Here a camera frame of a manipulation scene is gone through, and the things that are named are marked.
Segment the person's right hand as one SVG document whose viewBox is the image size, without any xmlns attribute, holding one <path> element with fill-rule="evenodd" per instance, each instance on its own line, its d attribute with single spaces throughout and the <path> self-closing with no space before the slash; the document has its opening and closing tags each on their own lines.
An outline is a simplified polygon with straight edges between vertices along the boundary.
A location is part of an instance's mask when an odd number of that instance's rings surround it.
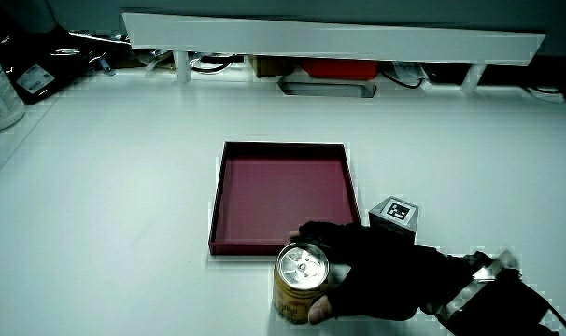
<svg viewBox="0 0 566 336">
<path fill-rule="evenodd" d="M 369 224 L 309 221 L 290 234 L 293 242 L 319 247 L 349 271 L 311 304 L 308 322 L 365 315 L 405 321 L 427 305 L 442 305 L 461 259 L 415 244 L 418 207 L 388 197 L 372 208 Z"/>
</svg>

